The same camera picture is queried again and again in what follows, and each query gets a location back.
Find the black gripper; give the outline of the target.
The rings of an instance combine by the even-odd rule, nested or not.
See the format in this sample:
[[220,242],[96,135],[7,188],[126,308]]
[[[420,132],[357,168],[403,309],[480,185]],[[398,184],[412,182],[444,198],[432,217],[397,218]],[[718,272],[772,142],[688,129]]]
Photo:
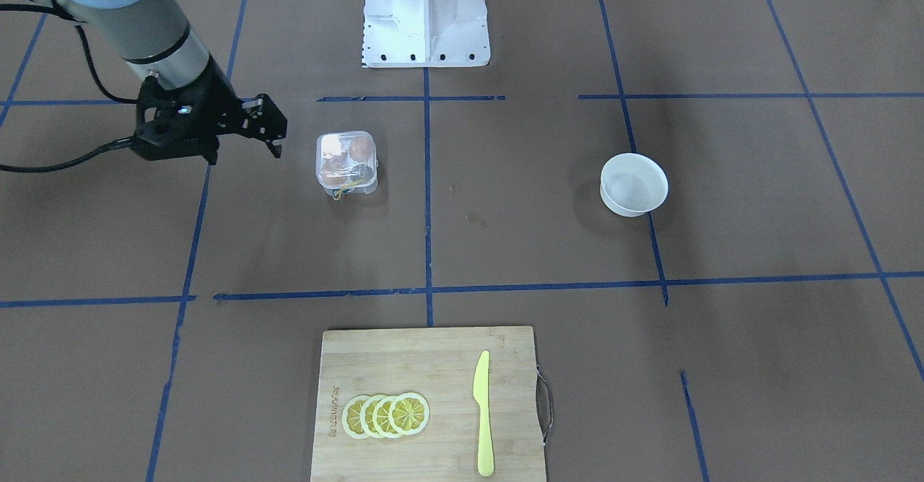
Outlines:
[[185,104],[192,107],[196,127],[207,136],[234,133],[263,142],[274,159],[282,157],[288,120],[270,95],[240,97],[214,58],[184,87]]

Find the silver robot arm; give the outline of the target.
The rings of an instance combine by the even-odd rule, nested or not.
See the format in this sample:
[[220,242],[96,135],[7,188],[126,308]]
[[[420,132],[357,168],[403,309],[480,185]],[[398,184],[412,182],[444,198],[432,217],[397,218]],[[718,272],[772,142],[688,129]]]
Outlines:
[[21,0],[7,11],[34,11],[101,32],[141,79],[131,136],[103,144],[73,167],[118,149],[148,161],[202,157],[217,163],[220,136],[261,141],[279,159],[287,118],[268,95],[242,100],[176,0]]

